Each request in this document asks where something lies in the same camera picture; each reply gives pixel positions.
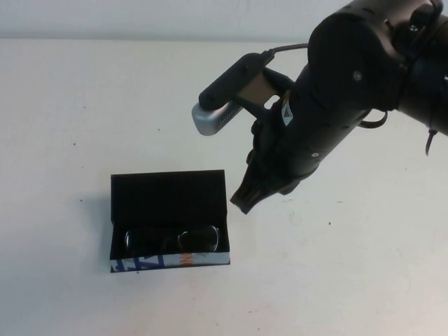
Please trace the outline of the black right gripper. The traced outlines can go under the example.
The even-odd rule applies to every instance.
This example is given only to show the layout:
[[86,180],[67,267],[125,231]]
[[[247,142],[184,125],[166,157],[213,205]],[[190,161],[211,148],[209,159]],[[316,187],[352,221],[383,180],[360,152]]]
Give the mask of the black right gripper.
[[347,136],[347,113],[312,99],[282,99],[251,131],[248,167],[230,199],[244,214],[275,193],[290,193],[310,177]]

